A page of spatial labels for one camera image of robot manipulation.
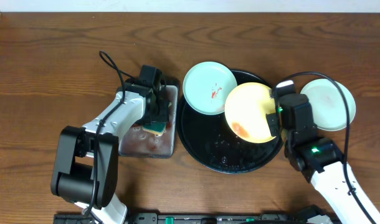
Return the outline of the green and yellow scrub sponge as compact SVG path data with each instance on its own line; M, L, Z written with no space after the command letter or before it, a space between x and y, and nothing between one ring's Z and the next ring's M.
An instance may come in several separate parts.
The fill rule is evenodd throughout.
M165 132L166 129L166 123L165 122L155 122L150 124L143 125L143 130L155 134L155 135L162 135Z

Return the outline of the yellow plate with ketchup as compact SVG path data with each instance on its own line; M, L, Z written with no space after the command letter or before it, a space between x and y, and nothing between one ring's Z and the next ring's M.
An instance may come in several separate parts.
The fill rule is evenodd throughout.
M275 112L271 88L248 82L235 87L225 102L224 115L230 129L241 139L262 144L275 139L270 132L266 115Z

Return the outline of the pale green cleaned plate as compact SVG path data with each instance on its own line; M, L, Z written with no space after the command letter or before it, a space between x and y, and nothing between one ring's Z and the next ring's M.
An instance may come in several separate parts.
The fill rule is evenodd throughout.
M346 127L346 109L338 89L327 79L307 83L301 94L308 97L318 129L339 131Z

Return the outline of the mint green plate with ketchup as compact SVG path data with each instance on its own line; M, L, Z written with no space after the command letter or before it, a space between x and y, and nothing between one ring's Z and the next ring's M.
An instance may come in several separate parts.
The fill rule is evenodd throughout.
M198 113L216 115L224 112L229 93L237 87L234 74L217 62L201 62L184 77L183 95Z

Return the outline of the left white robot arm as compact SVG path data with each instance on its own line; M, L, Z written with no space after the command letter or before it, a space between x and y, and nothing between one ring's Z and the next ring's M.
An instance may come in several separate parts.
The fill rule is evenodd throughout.
M116 196L119 150L134 124L170 121L165 84L126 83L95 119L60 133L50 183L53 195L74 203L91 223L124 223L128 209Z

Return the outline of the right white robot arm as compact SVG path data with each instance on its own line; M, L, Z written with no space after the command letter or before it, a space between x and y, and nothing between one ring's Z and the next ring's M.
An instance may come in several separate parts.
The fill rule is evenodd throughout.
M318 135L307 96L272 93L271 98L276 112L267 115L268 125L274 134L282 130L291 166L324 197L341 223L380 223L380 212L356 180L344 152Z

